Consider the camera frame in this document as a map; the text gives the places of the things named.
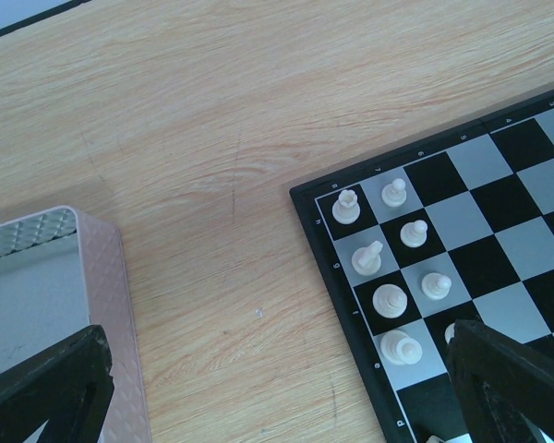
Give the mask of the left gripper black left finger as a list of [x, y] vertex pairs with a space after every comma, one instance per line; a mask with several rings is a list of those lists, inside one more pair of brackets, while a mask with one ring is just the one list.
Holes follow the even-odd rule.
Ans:
[[105, 331], [89, 325], [0, 374], [0, 442], [96, 442], [113, 397]]

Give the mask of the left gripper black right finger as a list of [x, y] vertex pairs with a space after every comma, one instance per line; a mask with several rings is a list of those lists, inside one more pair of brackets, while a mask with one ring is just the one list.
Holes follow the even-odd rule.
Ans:
[[474, 442], [554, 441], [554, 359], [474, 320], [455, 321], [448, 372]]

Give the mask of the silver tin lid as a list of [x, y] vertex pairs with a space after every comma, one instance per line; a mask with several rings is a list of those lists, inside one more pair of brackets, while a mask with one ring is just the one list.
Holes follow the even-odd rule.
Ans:
[[0, 224], [0, 374], [90, 324], [113, 357], [100, 440], [151, 441], [118, 229], [69, 206]]

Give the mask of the black silver chess board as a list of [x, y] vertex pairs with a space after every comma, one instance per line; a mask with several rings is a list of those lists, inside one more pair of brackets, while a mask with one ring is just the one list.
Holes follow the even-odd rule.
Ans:
[[[405, 181], [398, 208], [381, 198]], [[352, 224], [331, 209], [345, 189], [361, 209]], [[290, 191], [332, 304], [385, 438], [424, 442], [469, 434], [446, 369], [445, 329], [478, 320], [554, 359], [554, 90], [295, 186]], [[428, 224], [420, 247], [403, 244], [408, 222]], [[381, 266], [362, 276], [352, 255], [383, 243]], [[431, 272], [452, 280], [431, 300], [421, 290]], [[373, 293], [394, 284], [408, 305], [385, 318]], [[394, 365], [380, 349], [399, 329], [419, 341], [415, 365]]]

